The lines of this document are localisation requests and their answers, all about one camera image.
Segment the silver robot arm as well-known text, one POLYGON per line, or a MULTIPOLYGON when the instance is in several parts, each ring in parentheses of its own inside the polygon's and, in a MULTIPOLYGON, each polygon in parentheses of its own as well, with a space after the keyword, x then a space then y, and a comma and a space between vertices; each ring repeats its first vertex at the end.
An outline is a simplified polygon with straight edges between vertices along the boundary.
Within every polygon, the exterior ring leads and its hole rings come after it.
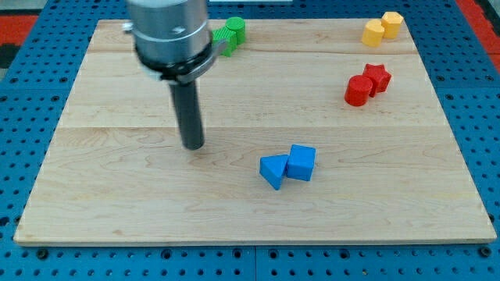
POLYGON ((228 46, 213 41, 204 0, 126 0, 140 63, 169 84, 183 146, 205 143, 196 80, 228 46))

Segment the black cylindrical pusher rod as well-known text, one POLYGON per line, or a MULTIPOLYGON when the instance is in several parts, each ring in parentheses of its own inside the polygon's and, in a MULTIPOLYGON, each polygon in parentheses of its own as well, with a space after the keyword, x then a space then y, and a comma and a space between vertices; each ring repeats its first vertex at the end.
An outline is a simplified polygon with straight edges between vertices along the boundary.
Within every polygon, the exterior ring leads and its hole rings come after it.
POLYGON ((182 145, 191 151, 205 142, 196 83, 169 84, 182 145))

